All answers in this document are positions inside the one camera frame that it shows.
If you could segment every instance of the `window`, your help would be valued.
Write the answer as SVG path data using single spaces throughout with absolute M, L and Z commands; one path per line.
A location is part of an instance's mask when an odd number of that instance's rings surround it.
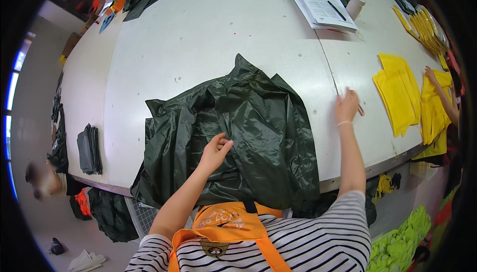
M 25 40 L 23 41 L 23 44 L 21 45 L 20 50 L 18 51 L 17 59 L 15 61 L 15 65 L 13 66 L 13 72 L 11 73 L 10 78 L 7 105 L 5 106 L 7 110 L 11 110 L 11 107 L 13 105 L 13 96 L 15 95 L 15 88 L 17 87 L 19 72 L 21 70 L 21 67 L 23 66 L 23 62 L 25 61 L 25 57 L 27 56 L 28 49 L 30 48 L 30 45 L 32 44 L 33 38 L 35 38 L 35 36 L 35 34 L 28 32 L 27 36 L 25 37 Z
M 8 90 L 8 97 L 7 97 L 7 109 L 11 110 L 13 105 L 13 95 L 15 95 L 15 88 L 17 87 L 18 81 L 18 73 L 13 72 L 10 78 L 10 88 Z
M 12 70 L 11 78 L 10 78 L 10 84 L 9 84 L 9 90 L 8 90 L 8 96 L 7 96 L 7 105 L 5 106 L 6 114 L 4 115 L 4 118 L 3 118 L 3 120 L 5 120 L 5 130 L 4 130 L 5 143 L 3 143 L 5 145 L 5 150 L 6 150 L 5 158 L 7 159 L 7 162 L 8 162 L 8 172 L 10 177 L 11 188 L 15 196 L 15 200 L 17 202 L 18 202 L 17 191 L 15 189 L 15 184 L 13 182 L 13 174 L 11 171 L 11 149 L 10 149 L 11 108 L 13 106 L 13 96 L 15 95 L 15 89 L 17 87 L 18 77 L 20 76 L 20 70 L 23 66 L 23 62 L 25 61 L 25 57 L 27 55 L 28 49 L 30 48 L 30 45 L 32 44 L 33 38 L 35 38 L 35 36 L 36 36 L 35 34 L 28 32 L 20 50 L 18 51 L 17 59 L 15 61 L 15 64 L 13 65 L 13 70 Z

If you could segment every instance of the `floor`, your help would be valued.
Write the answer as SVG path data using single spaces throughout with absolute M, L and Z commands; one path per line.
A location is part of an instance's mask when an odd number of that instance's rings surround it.
M 404 163 L 390 171 L 388 175 L 401 174 L 401 187 L 382 197 L 376 203 L 377 218 L 370 226 L 371 238 L 377 239 L 385 233 L 397 229 L 420 204 L 434 221 L 444 198 L 447 170 L 440 168 L 428 181 L 410 174 L 409 163 Z

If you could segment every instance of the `paper document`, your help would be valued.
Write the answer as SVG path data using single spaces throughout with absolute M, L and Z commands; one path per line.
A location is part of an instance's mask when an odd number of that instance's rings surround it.
M 303 0 L 295 0 L 295 3 L 298 5 L 298 8 L 300 8 L 301 12 L 305 16 L 306 20 L 308 21 L 308 24 L 310 24 L 310 27 L 313 29 L 329 29 L 330 26 L 326 25 L 319 25 L 316 23 L 316 20 L 313 18 L 313 14 L 309 11 L 308 7 L 305 4 L 305 1 Z
M 319 25 L 331 25 L 348 31 L 356 31 L 358 27 L 351 19 L 340 0 L 303 0 L 311 15 Z M 328 3 L 330 1 L 346 18 L 341 18 L 337 11 Z

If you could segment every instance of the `folded yellow garment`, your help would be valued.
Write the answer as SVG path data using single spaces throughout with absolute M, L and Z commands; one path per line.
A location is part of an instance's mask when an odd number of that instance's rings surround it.
M 437 140 L 432 143 L 426 150 L 422 151 L 419 155 L 412 158 L 412 160 L 418 160 L 421 158 L 442 155 L 447 153 L 447 127 L 439 133 Z
M 437 81 L 444 89 L 445 95 L 449 101 L 452 102 L 448 90 L 448 87 L 452 84 L 450 73 L 437 70 L 433 70 L 433 72 L 436 75 Z M 421 119 L 421 134 L 424 145 L 432 143 L 432 141 L 451 123 L 449 116 L 445 113 L 436 88 L 427 76 L 424 76 L 422 87 Z
M 439 62 L 441 63 L 442 69 L 444 71 L 449 71 L 449 66 L 447 66 L 447 62 L 445 61 L 444 55 L 442 53 L 438 54 Z
M 407 128 L 419 124 L 420 91 L 407 62 L 389 54 L 379 54 L 384 70 L 373 76 L 373 82 L 385 104 L 394 137 L 404 136 Z

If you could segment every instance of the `gray folded garment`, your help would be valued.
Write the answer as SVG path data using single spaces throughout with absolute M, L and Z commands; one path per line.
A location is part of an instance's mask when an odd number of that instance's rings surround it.
M 80 168 L 88 175 L 103 173 L 98 145 L 98 128 L 88 124 L 76 139 L 80 152 Z

